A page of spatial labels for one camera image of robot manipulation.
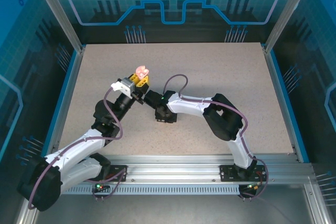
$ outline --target blue edge trim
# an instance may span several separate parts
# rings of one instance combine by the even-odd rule
[[[286,86],[285,86],[285,83],[283,82],[282,74],[280,72],[278,61],[277,61],[277,59],[275,57],[273,49],[271,50],[271,58],[272,58],[272,61],[273,61],[273,64],[274,64],[275,71],[277,73],[279,82],[280,82],[282,93],[284,94],[283,96],[285,97],[286,106],[287,106],[287,109],[289,111],[289,116],[290,116],[290,119],[292,121],[293,128],[294,128],[294,133],[295,133],[296,138],[298,140],[298,144],[299,144],[300,150],[297,150],[297,151],[299,151],[301,153],[303,162],[304,163],[309,163],[307,151],[306,151],[306,148],[304,146],[304,143],[303,143],[303,140],[302,140],[302,136],[301,136],[301,133],[300,133],[300,130],[299,130],[299,126],[298,126],[298,123],[296,121],[296,118],[295,118],[295,115],[294,115],[294,111],[293,111],[292,105],[290,103],[289,96],[288,96],[288,93],[287,93],[287,90],[286,90]]]
[[[74,51],[74,53],[72,54],[70,65],[69,65],[69,68],[68,68],[68,72],[67,72],[67,74],[65,76],[65,80],[64,80],[64,83],[63,83],[63,86],[62,86],[62,89],[61,89],[61,93],[59,95],[59,98],[58,98],[58,101],[57,101],[57,104],[56,104],[56,108],[55,108],[55,112],[54,112],[54,115],[52,117],[51,124],[50,124],[49,130],[48,130],[46,141],[45,141],[44,147],[42,149],[42,153],[41,153],[42,156],[45,156],[47,154],[47,150],[48,150],[48,147],[49,147],[49,144],[50,144],[50,141],[51,141],[51,136],[52,136],[54,128],[55,128],[55,124],[56,124],[56,120],[57,120],[57,117],[58,117],[58,113],[59,113],[61,104],[62,104],[63,99],[64,99],[65,90],[67,88],[67,85],[68,85],[68,82],[69,82],[69,78],[70,78],[70,74],[71,74],[72,68],[74,66],[76,54],[77,54],[76,51]],[[304,163],[309,163],[307,151],[306,151],[306,148],[305,148],[303,140],[302,140],[302,136],[301,136],[301,133],[300,133],[300,130],[299,130],[299,126],[298,126],[298,123],[297,123],[295,115],[294,115],[294,111],[293,111],[292,105],[291,105],[290,100],[289,100],[288,93],[286,91],[285,83],[283,82],[283,79],[280,78],[282,75],[281,75],[281,72],[280,72],[278,61],[277,61],[277,59],[275,57],[275,54],[274,54],[273,50],[271,50],[270,54],[271,54],[271,58],[272,58],[272,61],[274,63],[274,66],[275,66],[275,71],[277,73],[277,76],[279,77],[279,82],[280,82],[281,90],[282,90],[282,93],[284,94],[283,96],[285,97],[285,103],[286,103],[286,106],[288,108],[289,116],[290,116],[290,119],[292,121],[294,132],[295,132],[298,144],[299,144],[299,148],[300,148],[299,151],[301,152],[301,156],[302,156],[303,162]]]
[[[67,74],[65,75],[65,79],[64,79],[64,82],[63,82],[61,93],[59,94],[59,97],[58,97],[58,101],[57,101],[57,104],[56,104],[54,115],[51,119],[48,134],[47,134],[47,137],[46,137],[46,140],[45,140],[42,152],[41,152],[42,157],[47,155],[48,147],[49,147],[49,144],[50,144],[50,141],[51,141],[51,136],[52,136],[53,131],[55,129],[55,124],[56,124],[56,121],[57,121],[59,110],[61,108],[61,105],[62,105],[62,102],[63,102],[63,99],[64,99],[65,90],[66,90],[68,82],[69,82],[69,78],[70,78],[70,74],[72,72],[72,68],[74,67],[74,62],[75,62],[76,56],[77,56],[77,52],[74,50],[74,52],[72,54],[72,57],[71,57],[69,67],[68,67]]]

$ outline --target pink object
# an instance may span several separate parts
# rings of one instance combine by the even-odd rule
[[[138,76],[139,80],[142,80],[148,75],[149,70],[146,68],[146,66],[139,66],[136,69],[135,73]]]

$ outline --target enclosure floor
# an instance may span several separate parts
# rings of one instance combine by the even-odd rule
[[[188,43],[87,45],[72,96],[60,148],[81,137],[93,124],[94,107],[111,83],[136,67],[150,70],[150,89],[162,93],[177,73],[189,77],[184,95],[225,95],[248,118],[246,140],[254,153],[292,152],[270,74],[259,43]],[[185,80],[171,81],[178,91]],[[114,102],[119,92],[108,100]],[[121,121],[124,136],[101,154],[202,155],[229,154],[225,143],[204,118],[179,114],[173,124],[155,121],[154,110],[135,103]]]

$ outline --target speckled work surface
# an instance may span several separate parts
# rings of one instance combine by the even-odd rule
[[[111,83],[146,65],[150,88],[162,92],[177,73],[189,77],[185,95],[225,95],[249,120],[246,139],[254,153],[292,152],[278,100],[259,43],[87,45],[71,99],[60,148],[81,137],[94,122],[96,103]],[[171,81],[178,91],[184,79]],[[108,97],[112,102],[120,93]],[[229,154],[204,118],[179,114],[177,123],[155,121],[154,110],[135,103],[122,120],[124,137],[102,154],[202,155]]]

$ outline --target cable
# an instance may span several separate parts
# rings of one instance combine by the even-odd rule
[[[30,194],[30,197],[29,197],[29,201],[28,201],[28,209],[32,210],[32,209],[35,209],[36,207],[33,207],[33,199],[34,199],[34,196],[35,196],[35,193],[36,193],[36,190],[39,186],[39,184],[41,183],[42,179],[44,178],[44,176],[46,175],[46,173],[49,171],[49,169],[53,166],[53,164],[60,160],[60,158],[64,155],[65,152],[67,152],[69,149],[71,149],[72,147],[76,146],[77,144],[80,144],[82,142],[86,142],[87,140],[101,140],[101,139],[104,139],[104,140],[119,140],[122,138],[123,136],[123,130],[122,130],[122,126],[121,126],[121,123],[120,121],[118,120],[117,116],[113,113],[113,111],[110,109],[110,107],[108,106],[107,104],[107,96],[110,94],[110,92],[113,90],[113,88],[110,88],[105,96],[104,96],[104,105],[106,107],[106,109],[108,110],[108,112],[111,114],[111,116],[113,117],[113,119],[115,120],[115,122],[117,123],[119,129],[120,129],[120,134],[118,137],[99,137],[99,136],[91,136],[91,137],[86,137],[86,138],[82,138],[72,144],[70,144],[68,147],[66,147],[63,151],[61,151],[51,162],[50,164],[44,169],[44,171],[41,173],[41,175],[39,176],[39,178],[37,179],[32,191],[31,191],[31,194]]]
[[[97,196],[95,195],[95,191],[94,191],[94,189],[93,189],[93,190],[92,190],[92,196],[94,196],[94,198],[95,198],[96,200],[98,200],[98,199],[104,200],[104,199],[107,199],[107,198],[111,197],[111,196],[116,192],[117,187],[119,186],[119,184],[120,184],[120,182],[121,182],[121,180],[122,180],[122,178],[123,178],[123,176],[124,176],[124,174],[125,174],[125,171],[126,171],[126,170],[125,170],[125,168],[124,168],[123,170],[121,170],[120,172],[118,172],[117,174],[115,174],[113,177],[111,177],[111,178],[109,178],[109,179],[106,179],[106,180],[103,180],[103,181],[100,181],[100,183],[106,183],[106,182],[111,181],[111,180],[113,180],[113,179],[115,179],[115,178],[118,178],[118,176],[122,174],[122,175],[120,176],[119,180],[118,180],[118,183],[115,185],[114,189],[112,190],[112,192],[111,192],[110,194],[108,194],[108,195],[106,195],[106,196],[97,197]]]
[[[170,82],[170,80],[172,80],[173,78],[178,77],[178,76],[182,76],[182,77],[185,78],[185,84],[184,84],[183,87],[179,90],[179,93],[178,93],[178,94],[179,94],[178,96],[179,96],[182,100],[187,101],[187,102],[212,103],[212,104],[215,104],[215,105],[218,105],[218,106],[227,108],[227,109],[229,109],[229,110],[231,110],[231,111],[237,113],[238,115],[241,116],[241,118],[243,118],[243,120],[244,120],[244,122],[245,122],[245,125],[244,125],[243,129],[241,130],[241,132],[239,133],[239,136],[240,136],[240,139],[241,139],[241,141],[242,141],[243,147],[244,147],[244,149],[245,149],[247,155],[248,155],[251,159],[256,160],[257,162],[258,162],[258,161],[261,162],[261,163],[264,165],[264,167],[265,167],[265,172],[266,172],[266,181],[265,181],[265,185],[264,185],[264,187],[262,188],[262,190],[261,190],[256,196],[254,196],[253,198],[258,198],[258,197],[260,197],[260,195],[261,195],[262,193],[264,193],[264,191],[265,191],[265,189],[266,189],[266,187],[267,187],[267,185],[268,185],[268,168],[267,168],[266,163],[265,163],[263,160],[261,160],[261,159],[259,159],[259,158],[255,158],[255,157],[253,157],[253,156],[251,155],[250,151],[248,150],[247,146],[246,146],[245,139],[244,139],[244,137],[243,137],[243,133],[246,131],[247,126],[248,126],[247,118],[246,118],[246,117],[245,117],[239,110],[237,110],[236,108],[231,107],[231,106],[226,105],[226,104],[223,104],[223,103],[221,103],[221,102],[216,102],[216,101],[211,101],[211,100],[198,100],[198,99],[184,98],[184,97],[182,96],[181,93],[182,93],[182,91],[185,89],[185,87],[186,87],[187,84],[188,84],[188,77],[187,77],[185,74],[182,74],[182,73],[175,74],[175,75],[171,76],[171,77],[167,80],[167,82],[165,83],[164,88],[163,88],[163,94],[165,93],[165,91],[166,91],[166,87],[167,87],[168,83]]]
[[[243,194],[245,194],[245,195],[247,195],[247,196],[250,196],[251,198],[255,198],[255,197],[253,197],[253,194],[249,194],[249,193],[243,193]],[[282,212],[276,205],[274,205],[272,202],[270,202],[270,201],[268,201],[268,200],[265,200],[265,199],[263,199],[263,198],[259,198],[259,200],[261,200],[261,201],[263,201],[264,203],[266,203],[266,204],[269,204],[269,205],[271,205],[272,207],[274,207],[286,220],[288,220],[290,223],[292,223],[292,224],[295,224],[291,219],[289,219],[285,214],[284,214],[284,212]]]

